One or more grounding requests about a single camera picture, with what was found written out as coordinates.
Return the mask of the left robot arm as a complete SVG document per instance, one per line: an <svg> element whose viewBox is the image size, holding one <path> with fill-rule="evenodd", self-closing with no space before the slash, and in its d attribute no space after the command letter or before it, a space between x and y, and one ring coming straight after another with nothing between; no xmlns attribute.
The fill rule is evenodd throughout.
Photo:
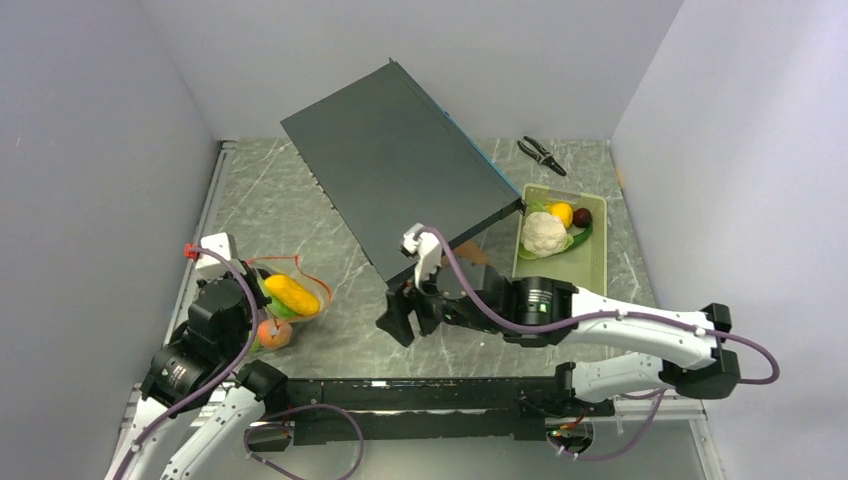
<svg viewBox="0 0 848 480"><path fill-rule="evenodd" d="M263 308L269 302L254 274L226 274L201 285L187 320L151 360L108 478L201 479L252 422L272 420L285 411L287 376L254 360L236 373L234 386L211 418L197 430L191 428L212 396L209 382L228 377L230 364L251 344L250 306Z"/></svg>

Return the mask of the orange fruit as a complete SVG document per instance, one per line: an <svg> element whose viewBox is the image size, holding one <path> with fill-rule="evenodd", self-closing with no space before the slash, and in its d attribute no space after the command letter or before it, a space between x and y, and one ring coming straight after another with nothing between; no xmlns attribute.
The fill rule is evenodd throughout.
<svg viewBox="0 0 848 480"><path fill-rule="evenodd" d="M277 350L290 343L292 332L292 326L288 322L267 319L259 325L256 341L263 349Z"/></svg>

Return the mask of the light green plastic basket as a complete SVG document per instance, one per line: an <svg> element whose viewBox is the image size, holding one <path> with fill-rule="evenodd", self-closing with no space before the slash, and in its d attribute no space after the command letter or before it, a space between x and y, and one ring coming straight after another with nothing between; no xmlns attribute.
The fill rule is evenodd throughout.
<svg viewBox="0 0 848 480"><path fill-rule="evenodd" d="M516 227L512 277L541 276L570 282L599 295L607 294L607 203L598 195L570 192L541 184L524 185L522 200L527 214L548 205L567 203L575 210L585 208L592 216L592 232L564 253L537 259L521 243L524 215Z"/></svg>

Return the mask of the yellow corn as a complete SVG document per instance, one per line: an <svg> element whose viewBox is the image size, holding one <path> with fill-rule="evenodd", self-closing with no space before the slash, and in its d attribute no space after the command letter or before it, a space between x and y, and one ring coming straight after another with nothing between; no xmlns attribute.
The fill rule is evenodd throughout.
<svg viewBox="0 0 848 480"><path fill-rule="evenodd" d="M264 285L274 298L298 316L316 315L321 310L320 300L287 275L271 275L264 280Z"/></svg>

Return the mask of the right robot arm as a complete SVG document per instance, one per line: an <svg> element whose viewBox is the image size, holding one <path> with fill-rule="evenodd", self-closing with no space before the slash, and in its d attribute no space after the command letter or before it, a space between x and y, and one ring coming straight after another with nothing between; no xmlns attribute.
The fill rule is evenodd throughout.
<svg viewBox="0 0 848 480"><path fill-rule="evenodd" d="M499 334L522 347L585 343L622 350L611 359L558 366L551 401L564 415L644 390L724 399L741 381L738 356L720 337L731 327L722 304L667 312L612 300L569 282L510 279L490 265L466 260L460 266L465 283L457 270L445 266L420 286L387 291L387 309L377 327L403 346L415 338L409 320L414 315L423 336L449 324Z"/></svg>

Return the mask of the clear zip top bag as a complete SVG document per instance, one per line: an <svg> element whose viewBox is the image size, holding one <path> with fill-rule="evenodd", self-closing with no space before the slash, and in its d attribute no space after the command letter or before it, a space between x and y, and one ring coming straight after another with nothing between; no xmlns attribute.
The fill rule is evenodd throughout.
<svg viewBox="0 0 848 480"><path fill-rule="evenodd" d="M255 257L247 264L259 274L262 292L270 299L260 310L251 353L286 347L292 340L294 325L316 319L332 301L329 286L304 272L298 255Z"/></svg>

